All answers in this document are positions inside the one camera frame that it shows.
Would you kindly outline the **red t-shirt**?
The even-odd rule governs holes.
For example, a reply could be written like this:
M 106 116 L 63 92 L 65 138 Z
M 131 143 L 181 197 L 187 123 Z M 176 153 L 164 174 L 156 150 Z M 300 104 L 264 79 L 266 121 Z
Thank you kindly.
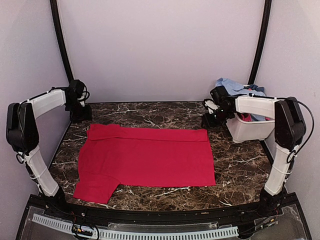
M 73 197 L 106 204 L 119 185 L 214 186 L 214 158 L 205 129 L 92 124 L 78 156 Z

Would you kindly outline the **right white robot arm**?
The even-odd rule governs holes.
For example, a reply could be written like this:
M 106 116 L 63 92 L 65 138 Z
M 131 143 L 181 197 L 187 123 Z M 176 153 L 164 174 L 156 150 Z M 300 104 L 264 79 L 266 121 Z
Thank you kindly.
M 201 118 L 203 128 L 226 125 L 235 143 L 265 140 L 274 134 L 276 153 L 269 177 L 255 205 L 260 217 L 273 215 L 283 199 L 283 189 L 292 173 L 295 157 L 307 143 L 307 126 L 294 97 L 212 94 L 202 104 L 207 112 Z

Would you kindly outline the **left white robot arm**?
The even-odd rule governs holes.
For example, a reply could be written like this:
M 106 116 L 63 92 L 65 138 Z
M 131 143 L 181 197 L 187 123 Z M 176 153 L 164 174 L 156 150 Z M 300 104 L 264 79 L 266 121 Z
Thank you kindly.
M 86 85 L 75 80 L 67 87 L 52 87 L 22 102 L 11 103 L 7 108 L 6 140 L 44 200 L 60 218 L 67 218 L 71 208 L 66 202 L 64 191 L 43 160 L 36 120 L 58 107 L 65 107 L 72 123 L 89 121 L 92 119 L 92 109 L 86 103 L 89 97 Z

